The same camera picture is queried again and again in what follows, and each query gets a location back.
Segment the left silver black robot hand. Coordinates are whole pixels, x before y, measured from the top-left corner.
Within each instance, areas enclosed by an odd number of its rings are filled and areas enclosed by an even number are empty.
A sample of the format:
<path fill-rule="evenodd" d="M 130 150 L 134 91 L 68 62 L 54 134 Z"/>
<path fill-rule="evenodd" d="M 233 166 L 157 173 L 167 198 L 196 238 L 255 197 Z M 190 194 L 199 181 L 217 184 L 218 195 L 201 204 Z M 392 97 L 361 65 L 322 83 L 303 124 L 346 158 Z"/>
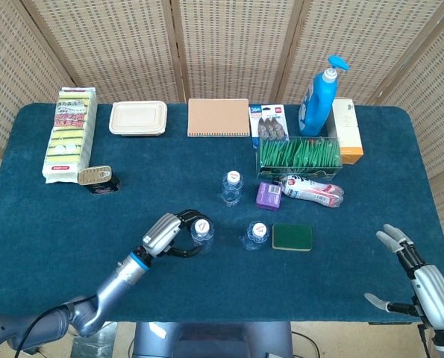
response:
<path fill-rule="evenodd" d="M 143 248 L 153 257 L 168 256 L 188 258 L 197 255 L 201 251 L 200 246 L 188 251 L 175 248 L 173 242 L 182 228 L 189 230 L 193 222 L 199 219 L 208 220 L 208 217 L 198 210 L 187 209 L 179 213 L 166 213 L 143 236 Z"/>

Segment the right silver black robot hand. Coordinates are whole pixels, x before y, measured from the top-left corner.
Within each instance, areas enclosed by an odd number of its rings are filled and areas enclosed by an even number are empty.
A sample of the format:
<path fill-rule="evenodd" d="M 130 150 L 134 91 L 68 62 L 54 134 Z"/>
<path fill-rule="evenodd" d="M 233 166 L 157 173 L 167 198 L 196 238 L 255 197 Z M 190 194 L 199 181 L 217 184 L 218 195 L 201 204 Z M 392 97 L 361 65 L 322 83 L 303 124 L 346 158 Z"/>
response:
<path fill-rule="evenodd" d="M 414 291 L 413 302 L 384 301 L 368 292 L 365 299 L 385 312 L 419 317 L 428 327 L 444 330 L 444 277 L 440 270 L 426 263 L 413 241 L 399 228 L 385 224 L 376 236 L 396 255 L 404 269 Z"/>

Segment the clear water bottle white cap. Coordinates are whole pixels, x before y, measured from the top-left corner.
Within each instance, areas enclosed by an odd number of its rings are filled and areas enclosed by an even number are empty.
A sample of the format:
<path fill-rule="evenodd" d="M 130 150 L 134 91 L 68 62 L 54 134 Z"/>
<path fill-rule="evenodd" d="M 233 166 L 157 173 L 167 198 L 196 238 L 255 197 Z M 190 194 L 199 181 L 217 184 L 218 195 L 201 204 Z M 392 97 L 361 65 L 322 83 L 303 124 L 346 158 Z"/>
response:
<path fill-rule="evenodd" d="M 269 239 L 269 228 L 263 222 L 252 222 L 241 239 L 247 251 L 260 250 Z"/>
<path fill-rule="evenodd" d="M 192 223 L 190 228 L 192 242 L 200 247 L 200 254 L 208 254 L 214 244 L 215 235 L 213 224 L 208 219 L 198 219 Z"/>
<path fill-rule="evenodd" d="M 243 177 L 235 170 L 229 171 L 222 179 L 221 198 L 227 207 L 239 203 L 243 194 Z"/>

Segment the small purple box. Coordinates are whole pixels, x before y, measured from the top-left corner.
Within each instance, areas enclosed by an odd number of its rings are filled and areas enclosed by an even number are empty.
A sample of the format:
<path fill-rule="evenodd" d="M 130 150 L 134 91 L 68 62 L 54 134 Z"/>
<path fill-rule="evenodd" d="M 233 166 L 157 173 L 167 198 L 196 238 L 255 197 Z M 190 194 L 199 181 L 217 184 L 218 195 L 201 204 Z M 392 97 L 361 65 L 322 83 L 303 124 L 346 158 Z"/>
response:
<path fill-rule="evenodd" d="M 257 191 L 256 205 L 261 209 L 277 211 L 281 203 L 281 194 L 281 186 L 261 182 Z"/>

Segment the blue table cloth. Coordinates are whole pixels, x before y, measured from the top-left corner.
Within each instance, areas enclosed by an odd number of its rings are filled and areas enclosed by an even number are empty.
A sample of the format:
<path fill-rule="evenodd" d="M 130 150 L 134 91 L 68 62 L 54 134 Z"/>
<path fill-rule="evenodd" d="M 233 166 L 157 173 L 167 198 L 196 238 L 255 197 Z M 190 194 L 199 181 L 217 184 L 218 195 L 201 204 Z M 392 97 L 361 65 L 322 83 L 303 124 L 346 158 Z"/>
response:
<path fill-rule="evenodd" d="M 195 209 L 214 224 L 212 251 L 156 259 L 111 321 L 402 321 L 364 298 L 408 302 L 413 294 L 375 234 L 386 223 L 399 227 L 444 275 L 443 231 L 408 114 L 355 111 L 364 155 L 334 177 L 345 192 L 341 206 L 283 198 L 274 212 L 255 204 L 251 139 L 187 136 L 184 104 L 169 105 L 166 131 L 156 137 L 112 134 L 111 107 L 99 106 L 91 163 L 111 166 L 121 183 L 104 195 L 45 182 L 54 105 L 23 107 L 0 168 L 0 314 L 37 315 L 92 295 L 163 214 Z M 222 179 L 232 170 L 243 177 L 243 194 L 227 207 Z M 241 243 L 252 222 L 269 228 L 257 251 Z M 275 224 L 310 225 L 312 249 L 273 249 Z"/>

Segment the grey robot torso base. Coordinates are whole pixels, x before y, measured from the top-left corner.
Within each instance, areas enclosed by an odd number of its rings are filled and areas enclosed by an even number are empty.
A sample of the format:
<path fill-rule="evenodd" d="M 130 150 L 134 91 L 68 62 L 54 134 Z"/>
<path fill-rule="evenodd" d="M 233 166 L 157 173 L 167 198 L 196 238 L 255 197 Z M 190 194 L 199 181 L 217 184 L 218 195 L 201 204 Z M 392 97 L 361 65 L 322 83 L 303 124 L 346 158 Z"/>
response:
<path fill-rule="evenodd" d="M 287 321 L 138 322 L 131 358 L 293 358 Z"/>

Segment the beige lidded takeaway box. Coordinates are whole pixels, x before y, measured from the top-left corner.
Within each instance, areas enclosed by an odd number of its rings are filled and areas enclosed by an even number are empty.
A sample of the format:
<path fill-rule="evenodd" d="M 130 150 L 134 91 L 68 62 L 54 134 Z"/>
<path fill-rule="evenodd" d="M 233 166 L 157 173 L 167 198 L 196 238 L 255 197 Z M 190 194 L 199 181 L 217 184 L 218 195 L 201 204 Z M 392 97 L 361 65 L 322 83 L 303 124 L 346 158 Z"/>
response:
<path fill-rule="evenodd" d="M 114 102 L 109 131 L 120 136 L 159 136 L 166 130 L 166 119 L 163 101 Z"/>

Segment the metal table leg plate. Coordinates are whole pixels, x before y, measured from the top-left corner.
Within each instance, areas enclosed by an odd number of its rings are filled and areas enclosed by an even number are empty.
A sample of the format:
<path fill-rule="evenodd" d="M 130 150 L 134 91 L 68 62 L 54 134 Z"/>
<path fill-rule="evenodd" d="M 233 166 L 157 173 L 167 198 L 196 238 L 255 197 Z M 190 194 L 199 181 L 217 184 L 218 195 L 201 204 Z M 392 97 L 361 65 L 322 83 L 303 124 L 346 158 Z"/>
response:
<path fill-rule="evenodd" d="M 70 358 L 112 358 L 116 329 L 116 322 L 107 322 L 90 337 L 75 337 Z"/>

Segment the brown spiral notebook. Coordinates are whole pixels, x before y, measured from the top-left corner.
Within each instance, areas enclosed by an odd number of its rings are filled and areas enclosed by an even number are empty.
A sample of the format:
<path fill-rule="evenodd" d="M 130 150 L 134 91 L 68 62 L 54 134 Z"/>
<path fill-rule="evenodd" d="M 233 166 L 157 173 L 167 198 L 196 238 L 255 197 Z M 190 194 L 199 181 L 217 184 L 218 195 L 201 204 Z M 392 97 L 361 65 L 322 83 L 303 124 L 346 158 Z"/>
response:
<path fill-rule="evenodd" d="M 248 100 L 190 98 L 189 137 L 245 137 L 250 135 Z"/>

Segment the green yellow scouring sponge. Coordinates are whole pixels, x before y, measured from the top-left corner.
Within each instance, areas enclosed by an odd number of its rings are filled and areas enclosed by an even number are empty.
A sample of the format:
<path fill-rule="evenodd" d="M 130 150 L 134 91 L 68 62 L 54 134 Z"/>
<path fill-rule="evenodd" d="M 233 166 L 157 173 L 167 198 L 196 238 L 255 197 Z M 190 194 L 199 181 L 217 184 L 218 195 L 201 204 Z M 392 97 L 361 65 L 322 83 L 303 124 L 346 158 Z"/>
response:
<path fill-rule="evenodd" d="M 282 251 L 310 251 L 313 229 L 307 224 L 275 224 L 272 227 L 272 248 Z"/>

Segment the yellow sponge multipack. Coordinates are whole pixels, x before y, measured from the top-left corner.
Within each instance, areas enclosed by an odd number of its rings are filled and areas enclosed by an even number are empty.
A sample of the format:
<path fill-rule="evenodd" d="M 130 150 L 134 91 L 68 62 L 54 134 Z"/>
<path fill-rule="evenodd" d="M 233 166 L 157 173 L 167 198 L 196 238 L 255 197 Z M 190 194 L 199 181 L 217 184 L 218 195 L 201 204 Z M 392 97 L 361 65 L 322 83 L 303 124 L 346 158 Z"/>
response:
<path fill-rule="evenodd" d="M 97 109 L 94 87 L 61 88 L 42 169 L 46 183 L 78 182 L 90 163 Z"/>

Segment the binder clips blister pack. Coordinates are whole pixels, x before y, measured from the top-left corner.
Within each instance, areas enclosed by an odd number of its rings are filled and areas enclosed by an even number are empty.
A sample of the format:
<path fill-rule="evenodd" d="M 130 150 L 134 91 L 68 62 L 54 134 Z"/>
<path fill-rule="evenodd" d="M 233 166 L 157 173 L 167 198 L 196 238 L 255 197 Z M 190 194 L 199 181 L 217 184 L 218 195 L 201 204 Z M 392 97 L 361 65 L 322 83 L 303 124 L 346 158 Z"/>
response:
<path fill-rule="evenodd" d="M 258 147 L 260 140 L 288 138 L 284 105 L 250 104 L 248 106 L 248 117 L 254 148 Z"/>

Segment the clear box green sachets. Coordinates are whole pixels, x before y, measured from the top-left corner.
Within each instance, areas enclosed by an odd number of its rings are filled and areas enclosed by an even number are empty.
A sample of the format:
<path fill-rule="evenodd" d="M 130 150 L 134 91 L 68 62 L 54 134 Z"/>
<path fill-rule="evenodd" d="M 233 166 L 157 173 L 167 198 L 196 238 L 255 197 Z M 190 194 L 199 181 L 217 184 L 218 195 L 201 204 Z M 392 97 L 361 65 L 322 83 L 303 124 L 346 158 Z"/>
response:
<path fill-rule="evenodd" d="M 308 179 L 332 179 L 343 167 L 336 138 L 291 136 L 262 139 L 256 153 L 257 175 L 281 178 L 300 175 Z"/>

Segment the white orange carton box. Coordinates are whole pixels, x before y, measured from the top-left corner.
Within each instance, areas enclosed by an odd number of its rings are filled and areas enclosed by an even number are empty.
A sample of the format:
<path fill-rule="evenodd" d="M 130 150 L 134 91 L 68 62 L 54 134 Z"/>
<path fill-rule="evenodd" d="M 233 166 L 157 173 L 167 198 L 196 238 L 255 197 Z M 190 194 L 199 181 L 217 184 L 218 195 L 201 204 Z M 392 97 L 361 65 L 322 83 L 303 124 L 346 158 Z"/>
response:
<path fill-rule="evenodd" d="M 334 99 L 326 129 L 329 137 L 338 139 L 344 165 L 354 165 L 363 156 L 363 145 L 352 99 Z"/>

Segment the woven wooden folding screen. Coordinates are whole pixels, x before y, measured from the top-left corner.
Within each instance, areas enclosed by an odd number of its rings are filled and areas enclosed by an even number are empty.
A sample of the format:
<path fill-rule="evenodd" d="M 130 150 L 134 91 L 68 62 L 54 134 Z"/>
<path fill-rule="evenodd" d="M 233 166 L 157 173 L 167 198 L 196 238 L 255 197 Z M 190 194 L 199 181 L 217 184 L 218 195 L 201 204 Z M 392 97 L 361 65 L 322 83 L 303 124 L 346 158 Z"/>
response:
<path fill-rule="evenodd" d="M 0 0 L 0 157 L 62 86 L 296 104 L 330 54 L 340 96 L 410 114 L 444 232 L 444 0 Z"/>

